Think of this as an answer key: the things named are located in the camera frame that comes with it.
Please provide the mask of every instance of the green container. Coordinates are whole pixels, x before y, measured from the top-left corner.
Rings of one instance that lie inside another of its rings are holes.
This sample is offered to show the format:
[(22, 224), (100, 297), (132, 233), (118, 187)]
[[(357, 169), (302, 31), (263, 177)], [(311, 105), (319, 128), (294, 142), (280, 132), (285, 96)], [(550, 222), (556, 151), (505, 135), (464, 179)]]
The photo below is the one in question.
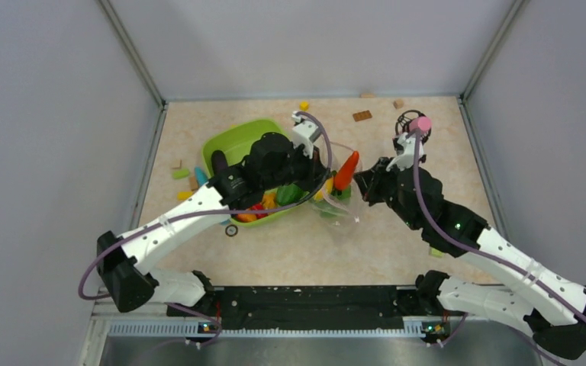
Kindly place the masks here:
[[(262, 138), (262, 135), (267, 132), (277, 132), (286, 135), (286, 132), (275, 122), (268, 118), (262, 118), (258, 120), (251, 120), (239, 126), (230, 128), (229, 130), (218, 134), (215, 137), (209, 139), (201, 149), (201, 155), (203, 156), (203, 163), (205, 170), (209, 177), (212, 177), (212, 153), (215, 150), (221, 150), (226, 155), (228, 165), (234, 165), (241, 162), (244, 156), (250, 153), (250, 147), (253, 143)], [(259, 220), (253, 221), (252, 223), (243, 223), (234, 218), (230, 218), (230, 221), (238, 226), (257, 226), (263, 223), (268, 223), (281, 217), (290, 210), (279, 211), (271, 213), (267, 217), (263, 217)]]

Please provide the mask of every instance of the gray floor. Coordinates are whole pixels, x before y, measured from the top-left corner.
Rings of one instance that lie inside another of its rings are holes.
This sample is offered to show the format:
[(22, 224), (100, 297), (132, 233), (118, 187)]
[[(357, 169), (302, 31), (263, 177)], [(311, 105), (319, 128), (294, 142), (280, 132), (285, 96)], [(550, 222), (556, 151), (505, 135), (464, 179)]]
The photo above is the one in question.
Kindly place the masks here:
[(166, 340), (109, 337), (101, 366), (541, 365), (533, 350), (513, 332), (485, 321), (467, 322), (444, 349), (426, 348), (419, 339), (227, 338), (201, 351), (175, 342), (147, 352)]

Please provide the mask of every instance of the orange toy carrot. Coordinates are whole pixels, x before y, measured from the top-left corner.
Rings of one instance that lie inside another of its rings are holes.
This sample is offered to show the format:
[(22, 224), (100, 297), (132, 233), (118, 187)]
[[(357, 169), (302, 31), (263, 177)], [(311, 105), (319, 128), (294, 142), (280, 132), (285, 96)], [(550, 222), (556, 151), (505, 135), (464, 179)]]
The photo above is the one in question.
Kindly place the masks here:
[(349, 187), (352, 182), (353, 173), (356, 171), (356, 165), (358, 165), (359, 154), (354, 151), (352, 155), (345, 161), (343, 166), (338, 171), (335, 177), (333, 177), (333, 187), (338, 191), (342, 191)]

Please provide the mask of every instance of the beige table surface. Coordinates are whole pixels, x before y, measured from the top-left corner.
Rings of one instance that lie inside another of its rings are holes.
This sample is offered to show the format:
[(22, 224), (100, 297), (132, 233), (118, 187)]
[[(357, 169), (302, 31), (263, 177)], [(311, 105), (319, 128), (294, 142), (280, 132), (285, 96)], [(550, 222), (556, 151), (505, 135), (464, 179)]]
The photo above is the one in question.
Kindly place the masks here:
[[(332, 141), (360, 152), (363, 168), (379, 156), (393, 156), (394, 122), (402, 111), (418, 109), (433, 121), (423, 166), (443, 182), (450, 201), (463, 204), (492, 225), (491, 210), (455, 97), (311, 99), (309, 112), (327, 128)], [(193, 101), (170, 103), (140, 222), (146, 223), (179, 204), (176, 194), (189, 190), (188, 179), (174, 180), (170, 165), (181, 159), (193, 170), (210, 137), (259, 117), (291, 128), (300, 100)], [(369, 109), (373, 118), (354, 122), (352, 114)], [(237, 236), (214, 225), (165, 257), (159, 268), (203, 271), (215, 285), (413, 284), (430, 269), (478, 283), (496, 283), (485, 273), (444, 255), (428, 255), (420, 231), (409, 230), (384, 204), (360, 206), (360, 223), (348, 236), (335, 232), (306, 205), (280, 220)]]

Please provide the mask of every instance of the gray wall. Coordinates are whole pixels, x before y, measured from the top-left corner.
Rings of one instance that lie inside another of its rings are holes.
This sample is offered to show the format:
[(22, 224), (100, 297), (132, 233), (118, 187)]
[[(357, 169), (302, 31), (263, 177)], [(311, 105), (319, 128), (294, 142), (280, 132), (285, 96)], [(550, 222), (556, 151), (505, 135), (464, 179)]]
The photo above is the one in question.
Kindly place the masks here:
[(113, 0), (168, 99), (458, 94), (512, 0)]
[(512, 240), (586, 284), (586, 2), (529, 3), (471, 109)]
[(0, 0), (0, 364), (75, 364), (77, 284), (125, 229), (157, 108), (96, 2)]

